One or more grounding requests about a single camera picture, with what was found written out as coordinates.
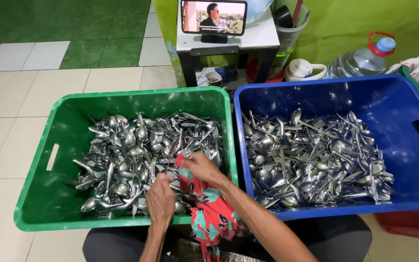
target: phone screen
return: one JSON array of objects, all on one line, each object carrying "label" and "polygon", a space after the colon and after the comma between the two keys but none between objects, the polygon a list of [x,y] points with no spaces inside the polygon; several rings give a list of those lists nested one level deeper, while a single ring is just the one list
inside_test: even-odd
[{"label": "phone screen", "polygon": [[184,33],[243,35],[246,2],[182,1]]}]

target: red floral cloth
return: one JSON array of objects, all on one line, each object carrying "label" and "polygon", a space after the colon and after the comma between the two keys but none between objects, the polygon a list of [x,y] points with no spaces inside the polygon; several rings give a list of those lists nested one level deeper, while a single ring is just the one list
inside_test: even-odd
[{"label": "red floral cloth", "polygon": [[195,197],[196,208],[190,208],[192,237],[200,242],[205,262],[219,262],[218,243],[221,237],[232,240],[246,226],[218,189],[194,177],[185,168],[182,161],[186,156],[183,153],[176,158],[176,167],[179,170],[181,189]]}]

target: blue plastic crate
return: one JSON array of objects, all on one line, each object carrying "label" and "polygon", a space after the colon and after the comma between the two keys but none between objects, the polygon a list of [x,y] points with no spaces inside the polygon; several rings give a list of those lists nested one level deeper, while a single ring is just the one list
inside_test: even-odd
[{"label": "blue plastic crate", "polygon": [[411,81],[395,74],[303,82],[250,84],[234,96],[237,132],[247,194],[255,198],[243,135],[241,111],[248,114],[288,116],[296,108],[304,116],[346,114],[353,110],[383,151],[387,171],[394,174],[393,204],[363,202],[354,206],[279,208],[281,220],[419,209],[419,91]]}]

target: blue bottle cap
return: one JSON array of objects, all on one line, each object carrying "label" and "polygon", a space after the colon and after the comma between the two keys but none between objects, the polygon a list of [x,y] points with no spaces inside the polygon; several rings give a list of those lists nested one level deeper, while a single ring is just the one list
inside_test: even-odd
[{"label": "blue bottle cap", "polygon": [[383,37],[376,43],[376,48],[383,53],[392,51],[395,46],[395,40],[390,37]]}]

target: green wall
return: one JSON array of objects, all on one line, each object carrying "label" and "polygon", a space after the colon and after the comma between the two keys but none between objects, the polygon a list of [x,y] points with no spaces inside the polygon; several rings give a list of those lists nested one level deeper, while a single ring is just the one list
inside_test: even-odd
[{"label": "green wall", "polygon": [[[177,0],[153,0],[179,86],[185,86],[176,53]],[[328,64],[341,54],[366,47],[372,31],[395,36],[388,66],[419,56],[419,0],[304,0],[313,9],[291,59]],[[203,66],[236,63],[237,56],[202,57]]]}]

